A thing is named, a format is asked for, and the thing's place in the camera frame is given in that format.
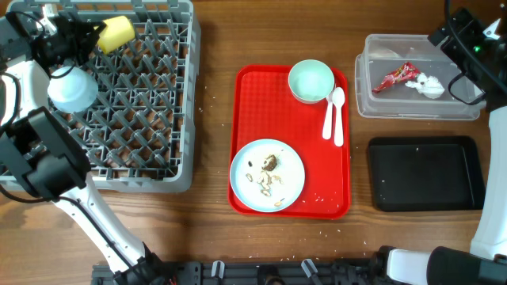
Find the yellow plastic cup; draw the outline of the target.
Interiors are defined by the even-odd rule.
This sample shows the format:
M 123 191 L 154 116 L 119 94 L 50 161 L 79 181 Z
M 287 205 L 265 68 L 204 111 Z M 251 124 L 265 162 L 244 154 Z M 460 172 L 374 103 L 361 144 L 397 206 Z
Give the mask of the yellow plastic cup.
M 109 18 L 103 21 L 105 28 L 100 32 L 97 46 L 105 54 L 116 50 L 135 38 L 135 28 L 125 16 Z

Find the light blue bowl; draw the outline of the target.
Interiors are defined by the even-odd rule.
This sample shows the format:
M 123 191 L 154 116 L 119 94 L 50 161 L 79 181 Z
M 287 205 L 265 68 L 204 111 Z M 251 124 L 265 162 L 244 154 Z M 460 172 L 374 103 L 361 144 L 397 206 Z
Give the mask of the light blue bowl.
M 55 78 L 55 76 L 66 73 L 69 69 L 69 66 L 64 66 L 52 73 L 48 96 L 53 105 L 61 112 L 82 112 L 97 99 L 98 84 L 91 74 L 76 67 L 64 77 Z

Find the white napkin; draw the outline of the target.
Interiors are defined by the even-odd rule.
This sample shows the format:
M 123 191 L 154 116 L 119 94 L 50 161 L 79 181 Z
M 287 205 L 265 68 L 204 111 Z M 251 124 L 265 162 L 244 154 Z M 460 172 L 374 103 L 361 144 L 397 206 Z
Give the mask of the white napkin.
M 406 82 L 405 86 L 416 89 L 429 99 L 438 99 L 445 91 L 445 88 L 436 77 L 426 76 L 424 73 L 417 75 L 414 81 Z

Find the red snack wrapper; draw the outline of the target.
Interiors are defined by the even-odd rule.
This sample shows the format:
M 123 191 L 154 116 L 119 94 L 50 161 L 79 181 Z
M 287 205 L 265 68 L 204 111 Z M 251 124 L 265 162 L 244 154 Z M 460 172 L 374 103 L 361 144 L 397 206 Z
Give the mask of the red snack wrapper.
M 420 70 L 415 65 L 410 62 L 404 62 L 399 68 L 387 74 L 381 83 L 372 89 L 372 92 L 380 93 L 398 83 L 415 79 L 420 73 Z

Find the white plastic spoon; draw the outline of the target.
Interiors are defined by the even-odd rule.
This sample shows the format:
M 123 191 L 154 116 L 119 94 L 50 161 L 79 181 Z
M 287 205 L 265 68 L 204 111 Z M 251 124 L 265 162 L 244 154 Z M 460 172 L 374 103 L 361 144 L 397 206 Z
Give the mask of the white plastic spoon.
M 332 94 L 332 102 L 336 108 L 334 124 L 334 144 L 336 146 L 344 145 L 344 132 L 342 122 L 342 107 L 345 103 L 345 92 L 341 87 L 337 87 Z

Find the green plastic bowl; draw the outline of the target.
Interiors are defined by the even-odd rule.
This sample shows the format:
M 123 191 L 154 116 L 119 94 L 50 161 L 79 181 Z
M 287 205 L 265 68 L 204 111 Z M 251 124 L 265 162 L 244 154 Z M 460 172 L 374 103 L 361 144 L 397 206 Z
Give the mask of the green plastic bowl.
M 325 63 L 306 59 L 290 69 L 288 86 L 296 100 L 304 104 L 316 104 L 334 91 L 335 77 Z

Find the white plastic fork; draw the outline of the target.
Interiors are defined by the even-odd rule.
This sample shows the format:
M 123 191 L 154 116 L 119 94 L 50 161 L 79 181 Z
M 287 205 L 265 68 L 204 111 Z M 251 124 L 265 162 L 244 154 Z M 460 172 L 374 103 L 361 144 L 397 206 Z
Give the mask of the white plastic fork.
M 326 100 L 327 100 L 327 106 L 326 106 L 326 114 L 324 119 L 324 124 L 322 128 L 322 137 L 325 140 L 328 140 L 331 138 L 332 135 L 332 115 L 333 115 L 333 101 L 332 101 L 333 93 L 330 93 Z

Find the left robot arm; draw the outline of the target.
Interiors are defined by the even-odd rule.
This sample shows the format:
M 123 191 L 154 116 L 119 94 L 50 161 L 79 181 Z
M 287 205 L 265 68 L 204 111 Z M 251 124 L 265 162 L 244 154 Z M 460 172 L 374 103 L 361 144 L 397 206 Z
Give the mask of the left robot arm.
M 24 203 L 53 203 L 99 248 L 116 284 L 175 284 L 176 275 L 133 235 L 103 200 L 81 146 L 49 112 L 48 87 L 81 105 L 93 92 L 81 70 L 94 48 L 111 52 L 132 40 L 124 16 L 84 22 L 27 13 L 1 19 L 1 163 L 25 190 Z

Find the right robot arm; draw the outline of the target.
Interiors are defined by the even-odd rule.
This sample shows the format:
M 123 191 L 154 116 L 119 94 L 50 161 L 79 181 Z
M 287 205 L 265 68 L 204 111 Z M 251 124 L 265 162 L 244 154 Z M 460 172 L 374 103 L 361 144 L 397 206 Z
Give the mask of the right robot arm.
M 468 251 L 439 246 L 418 252 L 383 246 L 369 264 L 372 278 L 403 284 L 506 282 L 506 8 L 484 25 L 466 8 L 444 2 L 444 23 L 429 39 L 481 91 L 489 114 L 490 164 L 477 230 Z

